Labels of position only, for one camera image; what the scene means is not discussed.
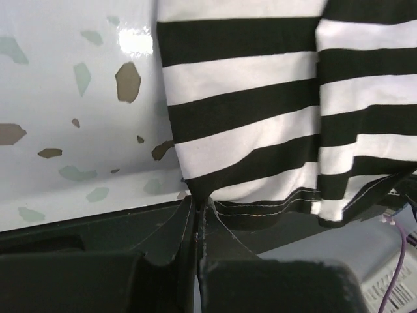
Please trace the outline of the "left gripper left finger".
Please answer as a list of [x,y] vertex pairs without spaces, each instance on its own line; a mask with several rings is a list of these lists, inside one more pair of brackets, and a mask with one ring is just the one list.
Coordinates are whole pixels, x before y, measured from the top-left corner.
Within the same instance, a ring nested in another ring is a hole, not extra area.
[[191,312],[191,197],[1,234],[2,312]]

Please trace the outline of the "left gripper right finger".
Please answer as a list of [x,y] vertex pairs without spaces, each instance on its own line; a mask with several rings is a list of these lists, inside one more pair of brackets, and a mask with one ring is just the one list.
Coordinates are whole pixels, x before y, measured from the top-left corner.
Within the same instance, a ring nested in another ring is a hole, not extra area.
[[313,216],[222,217],[213,201],[199,215],[197,274],[202,312],[367,312],[354,273],[328,258],[279,251],[323,231]]

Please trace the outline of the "black white striped tank top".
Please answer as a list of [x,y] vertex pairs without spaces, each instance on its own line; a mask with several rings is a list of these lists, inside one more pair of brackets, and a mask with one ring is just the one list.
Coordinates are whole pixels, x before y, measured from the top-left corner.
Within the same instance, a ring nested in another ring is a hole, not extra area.
[[182,176],[234,230],[340,227],[416,177],[415,1],[160,1]]

